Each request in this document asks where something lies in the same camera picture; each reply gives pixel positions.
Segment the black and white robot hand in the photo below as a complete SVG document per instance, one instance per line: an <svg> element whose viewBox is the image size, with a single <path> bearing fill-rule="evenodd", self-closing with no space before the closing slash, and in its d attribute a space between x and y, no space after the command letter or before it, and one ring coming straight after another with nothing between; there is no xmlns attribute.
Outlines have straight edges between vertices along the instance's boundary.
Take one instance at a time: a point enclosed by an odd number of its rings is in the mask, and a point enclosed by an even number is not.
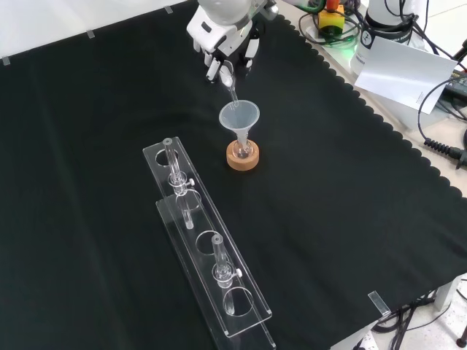
<svg viewBox="0 0 467 350"><path fill-rule="evenodd" d="M244 26L220 25L199 7L187 26L193 49L204 55L206 79L232 83L237 73L248 74L260 43L260 31L248 20Z"/></svg>

